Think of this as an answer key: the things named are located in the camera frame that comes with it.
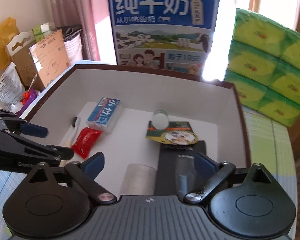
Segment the clear plastic cup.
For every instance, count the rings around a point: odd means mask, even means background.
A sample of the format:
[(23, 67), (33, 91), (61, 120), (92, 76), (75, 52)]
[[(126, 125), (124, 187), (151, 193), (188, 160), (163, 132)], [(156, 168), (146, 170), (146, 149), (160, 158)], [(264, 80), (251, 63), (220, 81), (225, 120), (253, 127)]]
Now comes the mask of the clear plastic cup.
[(129, 164), (121, 185), (121, 195), (152, 196), (157, 170), (142, 164)]

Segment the white toothbrush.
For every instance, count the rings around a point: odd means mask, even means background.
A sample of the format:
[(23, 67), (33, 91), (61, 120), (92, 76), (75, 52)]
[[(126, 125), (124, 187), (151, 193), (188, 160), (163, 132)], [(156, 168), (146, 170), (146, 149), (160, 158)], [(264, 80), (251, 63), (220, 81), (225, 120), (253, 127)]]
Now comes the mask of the white toothbrush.
[(71, 133), (66, 142), (64, 143), (65, 147), (71, 147), (74, 144), (80, 122), (81, 118), (79, 116), (74, 117), (71, 125)]

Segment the red snack packet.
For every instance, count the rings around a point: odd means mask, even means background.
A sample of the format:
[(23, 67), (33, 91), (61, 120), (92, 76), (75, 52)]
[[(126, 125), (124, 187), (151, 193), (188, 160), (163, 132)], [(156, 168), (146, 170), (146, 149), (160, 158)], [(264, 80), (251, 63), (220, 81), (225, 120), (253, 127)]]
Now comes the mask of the red snack packet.
[(102, 131), (95, 130), (89, 127), (85, 127), (81, 130), (75, 143), (71, 146), (74, 152), (82, 159), (87, 159), (91, 148), (102, 134)]

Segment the purple box with red item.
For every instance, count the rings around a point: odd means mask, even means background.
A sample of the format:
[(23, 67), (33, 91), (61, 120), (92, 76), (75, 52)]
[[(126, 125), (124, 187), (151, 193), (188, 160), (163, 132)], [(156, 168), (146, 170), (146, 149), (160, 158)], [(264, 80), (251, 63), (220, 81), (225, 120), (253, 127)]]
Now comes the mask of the purple box with red item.
[(38, 92), (33, 88), (31, 88), (29, 91), (26, 91), (23, 94), (23, 98), (21, 100), (22, 107), (16, 113), (16, 115), (21, 116), (25, 112), (27, 107), (29, 107), (29, 105), (37, 98), (37, 96), (38, 96)]

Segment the clear plastic bag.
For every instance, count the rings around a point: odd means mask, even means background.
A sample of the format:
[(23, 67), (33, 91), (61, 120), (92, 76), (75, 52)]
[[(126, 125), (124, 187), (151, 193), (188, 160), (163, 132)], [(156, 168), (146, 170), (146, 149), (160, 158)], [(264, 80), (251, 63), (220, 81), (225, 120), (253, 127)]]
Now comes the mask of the clear plastic bag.
[(11, 62), (0, 77), (0, 106), (7, 111), (17, 113), (23, 104), (25, 88), (16, 71), (16, 65)]

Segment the black shaver box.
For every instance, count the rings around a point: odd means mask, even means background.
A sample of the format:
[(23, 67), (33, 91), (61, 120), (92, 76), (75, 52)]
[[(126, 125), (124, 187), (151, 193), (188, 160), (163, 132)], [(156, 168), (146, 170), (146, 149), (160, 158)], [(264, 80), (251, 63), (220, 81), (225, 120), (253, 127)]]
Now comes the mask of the black shaver box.
[(183, 199), (200, 185), (203, 180), (194, 168), (194, 158), (205, 152), (203, 140), (193, 145), (161, 144), (154, 195), (176, 195)]

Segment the blue white tissue packet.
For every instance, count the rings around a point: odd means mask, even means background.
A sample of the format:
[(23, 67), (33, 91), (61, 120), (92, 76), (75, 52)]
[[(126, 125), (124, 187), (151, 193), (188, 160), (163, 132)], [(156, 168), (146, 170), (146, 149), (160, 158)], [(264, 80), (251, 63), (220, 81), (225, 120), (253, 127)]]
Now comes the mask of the blue white tissue packet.
[(103, 97), (89, 115), (87, 126), (109, 135), (115, 128), (122, 112), (123, 107), (119, 99)]

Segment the green round-label card packet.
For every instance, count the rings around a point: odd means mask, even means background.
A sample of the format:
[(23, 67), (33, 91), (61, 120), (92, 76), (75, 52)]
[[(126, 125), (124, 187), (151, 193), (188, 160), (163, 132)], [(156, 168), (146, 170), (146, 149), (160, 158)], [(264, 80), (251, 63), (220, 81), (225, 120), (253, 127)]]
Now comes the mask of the green round-label card packet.
[(156, 129), (150, 121), (146, 138), (166, 145), (193, 145), (199, 139), (188, 121), (172, 121), (165, 130)]

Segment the brown cardboard carton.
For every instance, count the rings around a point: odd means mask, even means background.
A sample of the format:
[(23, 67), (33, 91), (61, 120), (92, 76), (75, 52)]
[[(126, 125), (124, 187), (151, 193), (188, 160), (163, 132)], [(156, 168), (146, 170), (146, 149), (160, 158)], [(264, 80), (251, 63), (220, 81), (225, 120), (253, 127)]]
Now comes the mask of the brown cardboard carton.
[(63, 35), (60, 30), (36, 42), (33, 32), (22, 32), (6, 46), (25, 87), (43, 91), (69, 66)]

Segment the brown open cardboard box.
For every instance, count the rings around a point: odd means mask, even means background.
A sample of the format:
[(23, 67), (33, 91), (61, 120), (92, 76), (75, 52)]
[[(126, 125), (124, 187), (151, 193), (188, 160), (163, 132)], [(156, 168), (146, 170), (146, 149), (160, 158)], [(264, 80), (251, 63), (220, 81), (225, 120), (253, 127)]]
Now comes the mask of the brown open cardboard box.
[(249, 139), (238, 92), (226, 81), (202, 81), (170, 70), (113, 66), (84, 61), (55, 79), (22, 114), (46, 126), (52, 144), (61, 141), (83, 106), (102, 97), (126, 108), (204, 121), (217, 126), (216, 157), (238, 166), (251, 165)]

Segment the yellow plastic bag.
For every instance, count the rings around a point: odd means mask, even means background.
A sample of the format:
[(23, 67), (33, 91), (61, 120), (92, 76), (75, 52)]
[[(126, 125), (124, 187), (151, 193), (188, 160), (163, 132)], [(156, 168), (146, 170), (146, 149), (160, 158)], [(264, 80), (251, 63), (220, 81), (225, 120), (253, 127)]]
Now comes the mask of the yellow plastic bag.
[(12, 38), (18, 35), (16, 19), (8, 17), (0, 25), (0, 70), (5, 70), (11, 62), (6, 46), (11, 42)]

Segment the small white lidded jar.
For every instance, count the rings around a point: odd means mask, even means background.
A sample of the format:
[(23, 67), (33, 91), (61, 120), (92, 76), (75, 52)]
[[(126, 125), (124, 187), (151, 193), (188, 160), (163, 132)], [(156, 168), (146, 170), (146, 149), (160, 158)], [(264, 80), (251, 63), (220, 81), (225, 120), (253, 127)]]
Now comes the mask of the small white lidded jar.
[(152, 126), (157, 130), (165, 130), (169, 126), (169, 118), (166, 111), (157, 110), (153, 114)]

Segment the white stacked buckets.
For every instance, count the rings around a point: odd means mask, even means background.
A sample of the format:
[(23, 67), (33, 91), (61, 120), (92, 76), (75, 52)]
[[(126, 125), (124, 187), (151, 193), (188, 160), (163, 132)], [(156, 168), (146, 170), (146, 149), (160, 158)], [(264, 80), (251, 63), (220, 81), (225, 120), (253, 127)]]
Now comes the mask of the white stacked buckets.
[(65, 41), (64, 45), (71, 65), (83, 60), (82, 40), (80, 34), (77, 34), (75, 37)]

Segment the green tissue pack bundle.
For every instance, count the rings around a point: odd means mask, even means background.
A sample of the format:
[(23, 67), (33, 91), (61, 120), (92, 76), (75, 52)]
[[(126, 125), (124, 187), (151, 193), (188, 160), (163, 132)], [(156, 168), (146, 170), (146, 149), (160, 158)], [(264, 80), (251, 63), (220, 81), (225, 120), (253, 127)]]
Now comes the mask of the green tissue pack bundle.
[(237, 9), (224, 79), (242, 105), (292, 126), (300, 115), (300, 34)]

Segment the pink patterned curtain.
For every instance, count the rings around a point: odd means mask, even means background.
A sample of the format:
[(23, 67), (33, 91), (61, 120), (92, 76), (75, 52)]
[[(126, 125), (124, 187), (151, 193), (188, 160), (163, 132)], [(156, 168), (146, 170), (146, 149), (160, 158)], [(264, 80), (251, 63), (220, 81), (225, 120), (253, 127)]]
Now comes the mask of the pink patterned curtain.
[(86, 59), (115, 61), (108, 0), (50, 0), (50, 4), (56, 26), (83, 27)]

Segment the blue milk carton box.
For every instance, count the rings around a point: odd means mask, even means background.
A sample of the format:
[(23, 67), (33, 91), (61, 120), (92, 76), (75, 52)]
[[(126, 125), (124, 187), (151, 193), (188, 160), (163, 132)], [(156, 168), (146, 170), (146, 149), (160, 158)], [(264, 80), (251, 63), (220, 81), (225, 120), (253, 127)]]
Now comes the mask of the blue milk carton box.
[(108, 0), (116, 62), (201, 76), (219, 0)]

